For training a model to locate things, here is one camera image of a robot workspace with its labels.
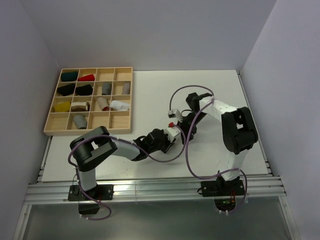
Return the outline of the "grey sock with black stripes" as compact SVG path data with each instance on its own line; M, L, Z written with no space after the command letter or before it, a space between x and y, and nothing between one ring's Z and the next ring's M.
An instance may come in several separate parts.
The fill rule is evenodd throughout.
M73 122L78 130L84 130L87 128L87 119L80 114L77 114L73 117Z

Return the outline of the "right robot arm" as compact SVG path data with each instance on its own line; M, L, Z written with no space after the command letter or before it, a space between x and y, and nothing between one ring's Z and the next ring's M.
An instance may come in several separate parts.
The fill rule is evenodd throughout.
M183 142L185 147L197 133L197 124L209 115L221 123L222 141L227 150L225 164L218 171L216 180L210 182L212 188L203 186L202 190L207 191L208 196L227 195L232 191L243 195L245 190L240 179L241 168L247 153L259 139L250 109L228 105L210 93L190 93L186 103L190 113L177 122L186 137Z

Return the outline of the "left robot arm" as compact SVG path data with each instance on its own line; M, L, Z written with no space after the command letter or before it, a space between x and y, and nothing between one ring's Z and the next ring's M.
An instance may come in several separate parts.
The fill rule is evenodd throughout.
M155 128L146 136L127 141L110 134L105 126L99 126L74 139L69 147L76 161L79 194L86 200L96 197L99 191L96 167L108 157L118 156L138 162L157 151L167 153L180 133L180 129L173 125L165 129Z

